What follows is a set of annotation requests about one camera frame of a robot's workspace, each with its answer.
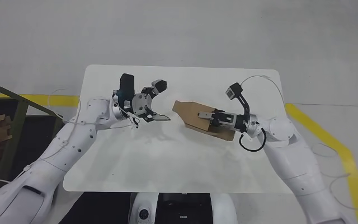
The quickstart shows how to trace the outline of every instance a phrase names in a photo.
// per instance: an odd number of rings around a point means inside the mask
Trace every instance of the cardboard box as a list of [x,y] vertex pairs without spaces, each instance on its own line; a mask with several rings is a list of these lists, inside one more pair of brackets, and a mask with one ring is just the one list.
[[197,102],[175,101],[173,111],[176,112],[184,121],[187,128],[197,132],[208,134],[226,141],[234,140],[235,131],[210,125],[210,121],[198,117],[198,113],[213,112],[214,108],[198,104]]
[[0,142],[6,141],[12,136],[8,135],[10,133],[10,117],[5,115],[0,115]]

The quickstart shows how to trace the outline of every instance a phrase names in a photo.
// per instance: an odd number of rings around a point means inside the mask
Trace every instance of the yellow floor line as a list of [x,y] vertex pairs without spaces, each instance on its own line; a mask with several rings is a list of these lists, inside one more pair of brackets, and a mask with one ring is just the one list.
[[293,104],[286,104],[287,113],[305,126],[315,136],[317,136],[324,144],[334,148],[340,156],[343,168],[346,173],[351,175],[347,177],[348,187],[351,193],[353,207],[358,208],[358,172],[354,162],[354,156],[344,144],[339,142],[334,136],[324,130],[319,124],[305,115],[300,109]]
[[[23,94],[21,96],[41,106],[47,106],[48,95]],[[7,97],[7,96],[4,94],[0,94],[0,97]],[[78,96],[53,95],[50,98],[50,105],[77,107],[78,99],[79,99]],[[352,152],[344,144],[339,142],[334,136],[329,134],[319,124],[317,124],[314,120],[312,120],[309,116],[305,115],[295,105],[287,104],[286,111],[292,118],[296,119],[300,124],[305,126],[309,131],[311,131],[315,136],[317,136],[324,144],[334,148],[337,151],[338,155],[342,160],[343,168],[345,172],[351,174],[347,178],[347,182],[352,197],[353,207],[357,208],[358,207],[358,172]]]
[[[41,106],[47,106],[48,95],[30,95],[30,94],[20,94],[20,96],[31,100]],[[0,94],[0,98],[8,97],[5,94]],[[51,95],[50,105],[51,106],[69,106],[77,107],[78,105],[78,96],[61,96],[61,95]]]

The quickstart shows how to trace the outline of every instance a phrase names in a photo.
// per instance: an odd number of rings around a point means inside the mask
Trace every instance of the concrete floor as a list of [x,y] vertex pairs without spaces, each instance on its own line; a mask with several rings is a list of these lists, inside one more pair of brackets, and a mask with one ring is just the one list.
[[[275,69],[286,103],[306,104],[298,107],[357,163],[357,26],[355,0],[2,0],[1,86],[79,95],[90,64]],[[296,125],[311,145],[319,142]],[[343,172],[339,159],[319,162],[326,173]],[[334,192],[351,203],[345,181]],[[74,195],[60,194],[48,223],[61,219]],[[240,223],[305,221],[291,195],[233,198]]]

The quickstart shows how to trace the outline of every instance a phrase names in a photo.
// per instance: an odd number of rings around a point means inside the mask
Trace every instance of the table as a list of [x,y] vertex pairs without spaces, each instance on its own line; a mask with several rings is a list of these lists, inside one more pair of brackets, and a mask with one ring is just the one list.
[[[99,131],[96,142],[64,178],[64,189],[74,192],[185,192],[185,193],[291,193],[271,167],[264,151],[247,152],[238,138],[227,142],[184,127],[172,111],[175,100],[196,101],[233,113],[243,113],[237,100],[225,91],[253,75],[271,78],[281,90],[277,71],[238,68],[185,68],[144,66],[88,66],[81,102],[110,97],[123,73],[135,76],[135,89],[157,79],[168,82],[152,109],[170,122],[146,123]],[[284,116],[280,93],[273,83],[252,77],[243,84],[251,113],[264,118]],[[260,144],[243,142],[249,148]]]

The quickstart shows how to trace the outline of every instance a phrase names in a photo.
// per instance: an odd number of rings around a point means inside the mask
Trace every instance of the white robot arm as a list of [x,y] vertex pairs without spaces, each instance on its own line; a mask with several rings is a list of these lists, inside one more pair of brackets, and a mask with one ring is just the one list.
[[244,107],[244,114],[225,113],[214,110],[212,113],[200,112],[199,117],[209,119],[212,125],[227,127],[238,132],[246,132],[251,138],[257,137],[262,146],[251,152],[263,149],[277,175],[296,196],[308,224],[351,224],[356,223],[342,213],[322,180],[318,162],[287,117],[261,119],[249,113],[249,106],[241,94],[240,84],[228,88],[226,94],[232,100],[237,98]]
[[129,118],[130,113],[147,122],[169,120],[151,109],[152,99],[166,88],[165,81],[156,80],[152,87],[134,94],[134,76],[123,74],[120,89],[114,91],[111,99],[90,100],[84,115],[71,119],[35,162],[0,189],[0,224],[42,223],[57,185],[92,146],[98,130]]

